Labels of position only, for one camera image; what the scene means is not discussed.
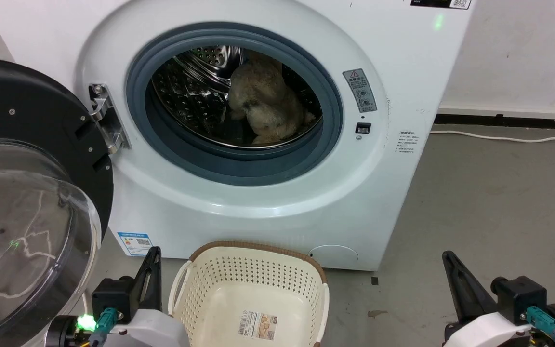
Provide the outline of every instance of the open washing machine door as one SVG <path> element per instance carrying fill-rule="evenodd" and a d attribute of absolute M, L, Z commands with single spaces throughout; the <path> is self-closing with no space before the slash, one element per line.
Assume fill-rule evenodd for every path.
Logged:
<path fill-rule="evenodd" d="M 101 129 L 71 92 L 0 61 L 0 346 L 32 346 L 79 300 L 108 225 Z"/>

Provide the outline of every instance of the metal hinge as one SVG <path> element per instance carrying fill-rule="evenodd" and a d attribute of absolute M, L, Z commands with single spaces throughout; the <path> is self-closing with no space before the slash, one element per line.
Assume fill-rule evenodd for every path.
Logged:
<path fill-rule="evenodd" d="M 89 94 L 94 107 L 90 116 L 104 137 L 108 153 L 114 154 L 121 147 L 130 147 L 106 85 L 100 83 L 90 85 Z"/>

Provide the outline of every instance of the concrete floor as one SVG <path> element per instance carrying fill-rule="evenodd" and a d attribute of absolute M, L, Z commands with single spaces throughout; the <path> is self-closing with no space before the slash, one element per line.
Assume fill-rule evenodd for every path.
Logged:
<path fill-rule="evenodd" d="M 453 130 L 543 138 L 555 130 L 477 126 Z M 555 302 L 555 141 L 489 141 L 430 136 L 381 268 L 328 270 L 330 318 L 323 347 L 438 347 L 453 301 L 440 255 L 454 251 L 485 287 L 527 275 Z M 110 233 L 90 290 L 104 277 L 134 275 Z M 163 303 L 183 261 L 164 259 Z M 379 278 L 372 285 L 370 278 Z"/>

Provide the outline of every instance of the blue and white sticker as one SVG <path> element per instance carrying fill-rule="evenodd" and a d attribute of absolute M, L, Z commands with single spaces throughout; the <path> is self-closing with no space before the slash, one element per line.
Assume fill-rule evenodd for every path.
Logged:
<path fill-rule="evenodd" d="M 149 248 L 153 246 L 149 235 L 137 233 L 117 233 L 121 241 L 130 252 L 130 255 L 145 256 Z"/>

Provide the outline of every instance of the green led light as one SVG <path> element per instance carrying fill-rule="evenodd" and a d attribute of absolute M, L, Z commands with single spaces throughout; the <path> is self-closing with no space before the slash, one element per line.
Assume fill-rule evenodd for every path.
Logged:
<path fill-rule="evenodd" d="M 436 15 L 436 19 L 434 20 L 434 30 L 439 31 L 440 29 L 442 29 L 443 22 L 445 22 L 445 15 Z"/>
<path fill-rule="evenodd" d="M 95 330 L 96 325 L 97 324 L 95 323 L 93 316 L 90 316 L 88 314 L 85 314 L 77 318 L 77 328 L 79 329 L 83 329 L 88 332 L 93 332 Z"/>

